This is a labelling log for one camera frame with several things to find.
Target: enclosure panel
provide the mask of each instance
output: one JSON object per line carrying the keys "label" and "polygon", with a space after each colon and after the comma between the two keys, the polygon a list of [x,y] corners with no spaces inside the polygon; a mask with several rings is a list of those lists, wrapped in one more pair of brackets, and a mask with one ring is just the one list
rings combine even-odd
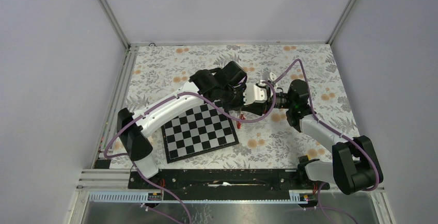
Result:
{"label": "enclosure panel", "polygon": [[436,0],[358,0],[333,44],[397,223],[433,223],[438,180]]}
{"label": "enclosure panel", "polygon": [[0,0],[0,223],[62,223],[123,54],[97,0]]}
{"label": "enclosure panel", "polygon": [[348,0],[108,0],[132,43],[326,41]]}

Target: cable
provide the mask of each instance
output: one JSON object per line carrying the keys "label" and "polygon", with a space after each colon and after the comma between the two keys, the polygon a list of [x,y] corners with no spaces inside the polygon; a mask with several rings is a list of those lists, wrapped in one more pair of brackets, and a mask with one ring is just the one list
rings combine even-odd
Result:
{"label": "cable", "polygon": [[[190,214],[189,209],[187,209],[187,206],[185,206],[185,204],[182,202],[182,200],[181,200],[177,195],[175,195],[172,191],[170,191],[170,190],[168,190],[168,189],[166,189],[166,188],[164,188],[164,187],[161,187],[160,185],[155,184],[155,183],[153,183],[152,181],[150,181],[149,179],[147,179],[147,178],[143,175],[143,173],[142,173],[140,170],[138,170],[138,167],[137,167],[137,172],[138,172],[138,174],[140,175],[140,177],[142,177],[142,179],[143,179],[144,181],[146,181],[148,184],[152,185],[152,186],[155,187],[155,188],[158,188],[158,189],[160,189],[160,190],[163,190],[163,191],[169,193],[169,194],[170,194],[171,196],[173,196],[173,197],[174,197],[179,203],[181,203],[181,206],[184,208],[185,212],[187,213],[187,215],[188,215],[188,217],[189,217],[189,223],[192,224],[192,215]],[[161,214],[161,215],[163,215],[163,216],[166,216],[167,218],[173,220],[173,221],[176,222],[176,223],[183,224],[182,222],[179,222],[179,221],[175,220],[173,217],[171,217],[171,216],[169,216],[169,215],[167,215],[167,214],[165,214],[165,213],[163,213],[163,212],[160,212],[160,211],[158,211],[158,210],[154,210],[154,212],[156,212],[156,213],[158,213],[158,214]]]}
{"label": "cable", "polygon": [[327,213],[325,212],[325,210],[324,210],[324,208],[322,207],[322,204],[321,204],[321,189],[322,189],[322,187],[324,186],[324,184],[326,184],[325,182],[324,183],[322,183],[320,186],[319,186],[319,188],[318,188],[318,204],[319,204],[319,208],[321,209],[321,211],[322,211],[322,213],[327,217],[327,219],[331,222],[331,223],[333,223],[333,224],[336,224],[335,223],[335,221],[333,221],[328,215],[327,215]]}
{"label": "cable", "polygon": [[[354,221],[354,223],[359,224],[359,222],[356,220],[356,218],[354,218],[350,213],[348,213],[345,210],[341,210],[341,209],[338,209],[335,207],[324,207],[324,209],[343,213],[343,214],[347,215],[348,217],[350,217]],[[299,208],[299,209],[291,209],[290,211],[309,211],[309,210],[321,210],[321,207],[303,207],[303,208]]]}
{"label": "cable", "polygon": [[286,71],[284,73],[282,73],[280,75],[280,77],[278,77],[275,81],[274,84],[276,84],[278,81],[280,81],[288,72],[289,70],[293,67],[293,65],[295,65],[295,63],[299,62],[300,66],[301,66],[301,70],[303,71],[303,76],[304,76],[304,81],[307,83],[307,91],[309,92],[309,105],[310,105],[310,110],[312,112],[312,116],[314,117],[314,119],[316,121],[318,121],[319,123],[321,123],[321,125],[323,125],[326,129],[332,131],[333,133],[339,135],[340,137],[344,138],[345,140],[349,141],[351,144],[353,144],[353,146],[355,146],[363,155],[364,157],[367,159],[368,163],[371,165],[374,173],[376,174],[376,182],[374,184],[373,187],[368,188],[368,189],[364,189],[363,191],[372,191],[377,189],[377,187],[379,186],[379,181],[380,181],[380,177],[379,177],[379,172],[377,171],[377,167],[374,164],[374,162],[372,161],[372,159],[370,158],[370,156],[350,137],[342,134],[341,132],[337,131],[336,129],[332,128],[330,125],[326,124],[325,122],[323,122],[322,120],[320,120],[314,110],[314,105],[312,102],[312,95],[310,92],[310,85],[309,85],[309,81],[307,80],[307,76],[306,76],[306,72],[304,70],[303,67],[303,62],[300,59],[296,59],[292,62],[292,64],[286,69]]}
{"label": "cable", "polygon": [[[275,96],[275,89],[274,89],[274,86],[273,86],[271,83],[267,82],[267,81],[264,81],[263,83],[265,83],[265,84],[271,89],[271,91],[272,91],[272,105],[271,105],[271,108],[266,112],[265,115],[263,115],[263,116],[260,117],[260,118],[254,119],[254,120],[241,120],[241,119],[235,118],[235,117],[229,115],[228,113],[226,113],[226,112],[225,112],[224,110],[222,110],[221,108],[217,107],[217,106],[216,106],[214,103],[212,103],[210,100],[208,100],[208,99],[206,99],[205,97],[203,97],[203,96],[201,96],[201,95],[199,95],[199,94],[196,94],[196,93],[192,93],[192,92],[182,92],[182,93],[177,94],[177,97],[180,98],[180,97],[185,96],[185,95],[192,95],[192,96],[195,96],[195,97],[197,97],[197,98],[200,98],[200,99],[204,100],[207,104],[211,105],[211,106],[214,107],[217,111],[219,111],[220,113],[222,113],[223,115],[225,115],[226,117],[228,117],[228,118],[230,118],[230,119],[232,119],[232,120],[240,121],[240,122],[244,122],[244,123],[254,123],[254,122],[258,122],[258,121],[261,121],[261,120],[263,120],[264,118],[266,118],[266,117],[272,112],[272,110],[274,109],[274,106],[275,106],[275,99],[276,99],[276,96]],[[151,113],[152,111],[154,111],[154,110],[157,109],[158,107],[162,106],[163,104],[165,104],[165,103],[167,103],[167,102],[169,102],[169,101],[171,101],[171,100],[173,100],[173,99],[175,99],[175,98],[176,98],[175,96],[172,96],[172,97],[169,97],[169,98],[167,98],[167,99],[161,101],[160,103],[154,105],[153,107],[151,107],[150,109],[148,109],[147,111],[145,111],[142,115],[139,115],[137,118],[135,118],[134,120],[132,120],[131,122],[129,122],[127,125],[125,125],[121,130],[119,130],[119,132],[117,132],[117,134],[116,134],[116,135],[111,139],[111,141],[109,141],[109,143],[106,145],[106,148],[105,148],[105,150],[104,150],[104,152],[103,152],[103,156],[104,156],[105,158],[107,158],[107,159],[110,159],[110,158],[115,158],[115,157],[119,157],[119,156],[123,156],[123,155],[128,155],[127,153],[119,153],[119,154],[114,154],[114,155],[108,155],[107,153],[108,153],[108,149],[113,145],[113,143],[115,142],[115,140],[116,140],[116,139],[117,139],[117,138],[118,138],[118,137],[119,137],[119,136],[120,136],[125,130],[127,130],[131,125],[133,125],[133,124],[136,123],[138,120],[140,120],[140,119],[143,118],[144,116],[148,115],[149,113]],[[179,201],[179,202],[181,203],[181,205],[182,205],[182,207],[184,208],[185,212],[186,212],[187,215],[189,216],[189,221],[190,221],[190,224],[191,224],[191,223],[192,223],[192,216],[190,215],[189,210],[187,209],[187,207],[185,206],[185,204],[181,201],[181,199],[179,199],[179,198],[177,197],[177,195],[175,195],[174,193],[172,193],[170,190],[168,190],[168,189],[166,189],[166,188],[164,188],[164,187],[161,187],[161,186],[159,186],[159,185],[157,185],[157,184],[154,184],[153,182],[151,182],[150,180],[148,180],[148,179],[142,174],[142,172],[138,169],[138,167],[137,167],[137,165],[135,164],[135,162],[132,162],[132,164],[137,168],[137,172],[138,172],[138,174],[139,174],[139,175],[142,177],[142,179],[145,180],[148,184],[154,186],[155,188],[161,189],[161,190],[163,190],[163,191],[165,191],[165,192],[171,194],[171,195],[172,195],[177,201]],[[172,220],[174,220],[174,221],[177,222],[177,223],[181,223],[181,222],[179,222],[179,221],[176,221],[176,220],[173,219],[172,217],[170,217],[170,216],[168,216],[168,215],[165,215],[165,214],[162,213],[162,212],[159,212],[159,211],[156,211],[156,212],[157,212],[157,213],[161,213],[161,214],[163,214],[163,215],[166,216],[167,218],[171,218]]]}
{"label": "cable", "polygon": [[[272,105],[271,108],[269,108],[269,110],[266,112],[266,114],[264,114],[263,116],[254,119],[254,120],[242,120],[236,117],[231,116],[230,114],[226,113],[223,109],[217,107],[214,103],[212,103],[210,100],[206,99],[204,96],[201,96],[197,93],[193,93],[193,92],[182,92],[177,94],[177,97],[180,98],[182,96],[185,95],[191,95],[191,96],[195,96],[197,98],[200,98],[202,100],[204,100],[207,104],[211,105],[213,108],[215,108],[217,111],[219,111],[220,113],[222,113],[224,116],[228,117],[231,120],[234,121],[239,121],[242,123],[254,123],[254,122],[258,122],[261,121],[263,119],[265,119],[274,109],[275,106],[275,100],[276,100],[276,96],[275,96],[275,89],[274,86],[267,82],[267,81],[263,81],[263,83],[265,83],[267,86],[269,86],[269,88],[272,91]],[[145,111],[142,115],[138,116],[137,118],[135,118],[134,120],[132,120],[131,122],[129,122],[127,125],[125,125],[119,132],[117,132],[117,134],[108,142],[108,144],[106,145],[105,150],[103,151],[103,156],[107,159],[110,158],[115,158],[115,157],[119,157],[119,156],[124,156],[124,155],[128,155],[127,153],[119,153],[119,154],[115,154],[115,155],[108,155],[108,150],[110,149],[110,147],[113,145],[113,143],[116,141],[116,139],[125,131],[127,130],[131,125],[133,125],[134,123],[136,123],[138,120],[140,120],[141,118],[143,118],[144,116],[148,115],[150,112],[154,111],[155,109],[157,109],[158,107],[160,107],[161,105],[175,99],[175,96],[169,97],[163,101],[161,101],[160,103],[154,105],[153,107],[151,107],[150,109],[148,109],[147,111]]]}
{"label": "cable", "polygon": [[164,213],[164,212],[161,212],[161,211],[159,211],[159,210],[156,210],[156,209],[154,209],[154,208],[152,208],[152,207],[146,207],[146,211],[149,211],[149,210],[154,211],[155,213],[158,213],[158,214],[160,214],[160,215],[162,215],[162,216],[165,216],[165,217],[167,217],[167,218],[173,220],[174,222],[176,222],[176,223],[178,223],[178,224],[184,224],[184,223],[178,221],[177,219],[171,217],[170,215],[168,215],[168,214],[166,214],[166,213]]}
{"label": "cable", "polygon": [[[333,133],[335,133],[335,134],[337,134],[337,135],[339,135],[340,137],[342,137],[342,138],[344,138],[345,140],[347,140],[347,141],[349,141],[351,144],[353,144],[363,155],[364,155],[364,157],[367,159],[367,161],[368,161],[368,163],[371,165],[371,167],[373,168],[373,170],[374,170],[374,172],[375,172],[375,174],[376,174],[376,183],[374,184],[374,186],[372,187],[372,188],[368,188],[368,189],[364,189],[364,191],[372,191],[372,190],[374,190],[374,189],[376,189],[377,188],[377,186],[379,185],[379,181],[380,181],[380,178],[379,178],[379,173],[378,173],[378,171],[377,171],[377,167],[376,167],[376,165],[375,165],[375,163],[372,161],[372,159],[370,158],[370,156],[353,140],[353,139],[351,139],[350,137],[348,137],[348,136],[346,136],[346,135],[344,135],[344,134],[342,134],[341,132],[339,132],[339,131],[337,131],[336,129],[334,129],[334,128],[332,128],[331,126],[329,126],[328,124],[326,124],[326,123],[324,123],[322,120],[320,120],[318,117],[317,117],[317,115],[316,115],[316,113],[315,113],[315,110],[314,110],[314,106],[313,106],[313,102],[312,102],[312,97],[311,97],[311,92],[310,92],[310,86],[309,86],[309,82],[308,82],[308,79],[307,79],[307,76],[306,76],[306,72],[305,72],[305,70],[304,70],[304,67],[303,67],[303,62],[300,60],[300,59],[296,59],[296,60],[294,60],[293,62],[292,62],[292,64],[286,69],[286,71],[284,72],[284,73],[282,73],[281,75],[280,75],[280,77],[278,77],[275,81],[274,81],[274,84],[276,84],[278,81],[280,81],[289,71],[290,71],[290,69],[295,65],[295,63],[297,63],[297,62],[299,62],[300,63],[300,67],[301,67],[301,70],[302,70],[302,72],[303,72],[303,76],[304,76],[304,80],[305,80],[305,82],[307,83],[307,90],[308,90],[308,92],[309,92],[309,105],[310,105],[310,110],[311,110],[311,112],[312,112],[312,116],[314,117],[314,119],[316,120],[316,121],[318,121],[319,123],[321,123],[324,127],[326,127],[328,130],[330,130],[330,131],[332,131]],[[273,110],[273,108],[274,108],[274,106],[275,106],[275,101],[276,101],[276,95],[275,95],[275,89],[274,89],[274,87],[273,87],[273,85],[271,85],[269,82],[267,82],[267,81],[264,81],[263,83],[265,83],[265,84],[267,84],[268,86],[269,86],[269,88],[271,89],[271,91],[272,91],[272,93],[273,93],[273,96],[272,96],[272,105],[271,105],[271,108],[266,112],[266,114],[265,115],[263,115],[262,117],[260,117],[260,118],[257,118],[257,119],[254,119],[254,120],[241,120],[241,119],[238,119],[238,118],[235,118],[235,117],[233,117],[233,116],[231,116],[231,115],[229,115],[229,114],[227,114],[226,112],[224,112],[222,109],[220,109],[219,107],[217,107],[216,105],[214,105],[211,101],[209,101],[208,99],[206,99],[205,97],[203,97],[203,96],[201,96],[201,95],[199,95],[199,94],[196,94],[196,93],[192,93],[192,92],[182,92],[182,93],[180,93],[180,94],[177,94],[177,97],[182,97],[182,96],[184,96],[184,95],[192,95],[192,96],[195,96],[195,97],[197,97],[197,98],[200,98],[200,99],[202,99],[202,100],[204,100],[206,103],[208,103],[208,104],[210,104],[212,107],[214,107],[217,111],[219,111],[220,113],[222,113],[223,115],[225,115],[226,117],[228,117],[228,118],[230,118],[230,119],[232,119],[232,120],[234,120],[234,121],[239,121],[239,122],[243,122],[243,123],[255,123],[255,122],[258,122],[258,121],[261,121],[261,120],[263,120],[264,118],[266,118],[270,113],[271,113],[271,111]],[[107,146],[106,146],[106,148],[105,148],[105,150],[104,150],[104,157],[105,158],[114,158],[114,157],[118,157],[118,156],[123,156],[123,155],[127,155],[127,153],[121,153],[121,154],[115,154],[115,155],[107,155],[107,152],[108,152],[108,149],[112,146],[112,144],[114,143],[114,141],[126,130],[126,129],[128,129],[131,125],[133,125],[135,122],[137,122],[138,120],[140,120],[141,118],[143,118],[144,116],[146,116],[147,114],[149,114],[151,111],[153,111],[153,110],[155,110],[156,108],[158,108],[158,107],[160,107],[161,105],[163,105],[163,104],[165,104],[165,103],[167,103],[167,102],[169,102],[169,101],[171,101],[171,100],[173,100],[173,99],[175,99],[176,97],[175,96],[172,96],[172,97],[169,97],[168,99],[165,99],[165,100],[163,100],[163,101],[161,101],[160,103],[158,103],[158,104],[156,104],[155,106],[153,106],[153,107],[151,107],[150,109],[148,109],[143,115],[140,115],[140,116],[138,116],[137,118],[135,118],[134,120],[132,120],[131,122],[129,122],[127,125],[125,125],[119,132],[117,132],[117,134],[116,134],[116,136],[114,136],[112,139],[111,139],[111,141],[107,144]],[[181,205],[183,206],[183,208],[184,208],[184,210],[186,211],[186,213],[188,214],[188,216],[189,216],[189,220],[190,220],[190,223],[192,223],[192,217],[191,217],[191,215],[190,215],[190,213],[189,213],[189,211],[188,211],[188,209],[187,209],[187,207],[184,205],[184,203],[174,194],[174,193],[172,193],[170,190],[168,190],[168,189],[166,189],[166,188],[163,188],[163,187],[160,187],[160,186],[158,186],[158,185],[156,185],[156,184],[154,184],[154,183],[152,183],[151,181],[149,181],[139,170],[137,170],[137,172],[140,174],[140,176],[146,181],[146,182],[148,182],[149,184],[151,184],[152,186],[154,186],[154,187],[156,187],[156,188],[159,188],[159,189],[161,189],[161,190],[164,190],[164,191],[166,191],[166,192],[168,192],[169,194],[171,194],[173,197],[175,197],[175,199],[177,199],[180,203],[181,203]],[[321,188],[322,188],[322,186],[324,185],[325,183],[323,183],[323,184],[321,184],[320,185],[320,187],[319,187],[319,190],[318,190],[318,202],[320,203],[320,201],[319,201],[319,198],[320,198],[320,196],[319,196],[319,193],[320,193],[320,190],[321,190]],[[320,209],[323,211],[323,213],[324,213],[324,215],[331,221],[331,222],[333,222],[330,218],[329,218],[329,216],[325,213],[325,211],[324,211],[324,208],[321,206],[321,204],[320,204]],[[168,218],[170,218],[170,219],[172,219],[172,220],[174,220],[175,222],[177,222],[177,223],[181,223],[181,222],[178,222],[178,221],[176,221],[175,219],[173,219],[172,217],[170,217],[170,216],[168,216],[168,215],[166,215],[166,214],[164,214],[164,213],[161,213],[162,215],[164,215],[164,216],[166,216],[166,217],[168,217]]]}

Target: metal strip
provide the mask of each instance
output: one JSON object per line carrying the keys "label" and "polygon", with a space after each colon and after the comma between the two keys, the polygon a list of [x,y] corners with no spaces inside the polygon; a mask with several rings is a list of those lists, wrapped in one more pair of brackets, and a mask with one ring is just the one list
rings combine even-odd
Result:
{"label": "metal strip", "polygon": [[347,5],[345,6],[345,9],[343,10],[341,17],[339,18],[338,22],[335,25],[335,28],[333,29],[332,33],[330,34],[329,38],[326,41],[326,43],[329,44],[330,46],[333,44],[333,41],[336,39],[336,36],[338,35],[340,29],[345,23],[345,20],[350,14],[354,4],[356,4],[356,1],[357,0],[349,0]]}
{"label": "metal strip", "polygon": [[85,209],[88,203],[89,192],[81,191],[74,206],[73,214],[68,224],[81,224],[84,218]]}
{"label": "metal strip", "polygon": [[102,143],[102,141],[105,141],[105,140],[103,140],[103,137],[104,137],[104,135],[105,135],[105,131],[106,131],[107,127],[108,127],[108,122],[109,122],[110,120],[112,120],[112,119],[110,119],[110,116],[111,116],[111,110],[113,109],[113,106],[114,106],[114,99],[116,98],[116,95],[117,95],[118,92],[119,92],[119,90],[118,90],[118,88],[119,88],[119,86],[120,86],[119,82],[120,82],[120,79],[121,79],[121,77],[122,77],[123,70],[124,70],[124,65],[126,64],[126,60],[127,60],[127,59],[128,59],[128,55],[126,55],[126,56],[124,57],[122,63],[120,64],[119,72],[118,72],[118,74],[117,74],[116,85],[114,86],[113,93],[111,94],[111,102],[109,103],[109,105],[108,105],[108,109],[106,110],[105,120],[103,121],[102,129],[101,129],[101,131],[100,131],[100,133],[99,133],[98,143],[97,143],[97,146],[96,146],[95,152],[94,152],[94,154],[93,154],[93,160],[92,160],[91,167],[93,167],[95,161],[96,161],[98,158],[101,157],[101,156],[100,156],[101,153],[99,152],[99,149],[100,149],[100,147],[101,147],[101,143]]}
{"label": "metal strip", "polygon": [[87,190],[95,188],[117,188],[119,190],[127,189],[129,176],[129,170],[83,170],[79,177],[77,188]]}
{"label": "metal strip", "polygon": [[118,82],[119,83],[119,88],[118,88],[119,92],[114,99],[114,105],[113,105],[113,108],[112,108],[110,116],[109,116],[110,118],[108,121],[108,126],[107,126],[106,132],[103,136],[103,146],[102,147],[105,147],[106,144],[108,144],[108,142],[116,134],[117,113],[119,112],[119,110],[121,110],[123,108],[125,98],[126,98],[126,95],[128,93],[129,82],[131,80],[132,70],[134,68],[135,60],[137,58],[137,52],[138,52],[137,46],[131,46],[129,48],[128,60],[124,64],[124,69],[123,69],[124,74],[122,75],[122,78]]}
{"label": "metal strip", "polygon": [[386,192],[382,192],[382,197],[383,197],[383,200],[385,202],[386,210],[389,213],[389,217],[391,219],[391,223],[392,224],[396,224],[396,219],[394,218],[393,209],[391,209],[391,206],[389,206],[389,201],[388,201],[388,197],[386,195]]}
{"label": "metal strip", "polygon": [[98,0],[100,5],[103,8],[103,11],[106,14],[106,17],[108,18],[109,22],[111,23],[111,26],[113,27],[114,31],[116,32],[120,42],[123,44],[125,49],[129,48],[129,41],[126,38],[125,34],[123,33],[123,29],[120,27],[119,22],[117,22],[116,17],[114,16],[113,11],[111,10],[111,7],[108,4],[107,0]]}
{"label": "metal strip", "polygon": [[154,46],[326,44],[325,41],[315,41],[315,42],[297,42],[297,41],[286,41],[286,42],[180,42],[180,43],[174,43],[174,42],[164,42],[164,43],[147,42],[147,43],[132,43],[131,46],[145,47],[145,46],[149,46],[151,43],[153,43]]}
{"label": "metal strip", "polygon": [[[306,201],[300,201],[300,194],[289,193],[290,200],[184,200],[188,203],[225,203],[225,204],[307,204]],[[93,191],[90,192],[89,201],[92,202],[132,202],[132,203],[178,203],[177,200],[150,201],[147,192],[129,192],[129,191]]]}
{"label": "metal strip", "polygon": [[381,224],[394,224],[382,192],[370,193],[377,218]]}

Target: table surface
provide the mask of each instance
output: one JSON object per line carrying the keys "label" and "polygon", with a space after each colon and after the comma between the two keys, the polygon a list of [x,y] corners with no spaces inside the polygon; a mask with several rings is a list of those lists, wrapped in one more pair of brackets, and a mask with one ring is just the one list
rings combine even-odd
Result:
{"label": "table surface", "polygon": [[[200,69],[223,67],[234,60],[255,84],[264,71],[283,73],[300,58],[309,80],[315,111],[320,117],[350,136],[358,130],[329,45],[204,45],[140,47],[125,102],[133,111],[172,93]],[[303,79],[298,64],[278,86],[287,91],[294,79]],[[247,119],[258,116],[246,114]],[[332,155],[307,135],[298,133],[286,121],[285,110],[275,109],[257,123],[243,123],[237,130],[240,144],[168,164],[161,129],[150,139],[160,169],[247,169],[295,168],[298,157],[309,155],[331,161]],[[114,154],[126,152],[120,140]],[[127,156],[111,161],[110,168],[129,169]]]}

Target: small red object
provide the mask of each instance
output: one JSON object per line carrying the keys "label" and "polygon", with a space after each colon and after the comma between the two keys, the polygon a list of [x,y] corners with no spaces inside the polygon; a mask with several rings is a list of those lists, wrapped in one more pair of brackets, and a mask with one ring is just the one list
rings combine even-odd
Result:
{"label": "small red object", "polygon": [[[239,119],[246,120],[246,118],[243,114],[240,114]],[[237,129],[239,130],[241,127],[242,127],[242,123],[238,121],[237,122]]]}

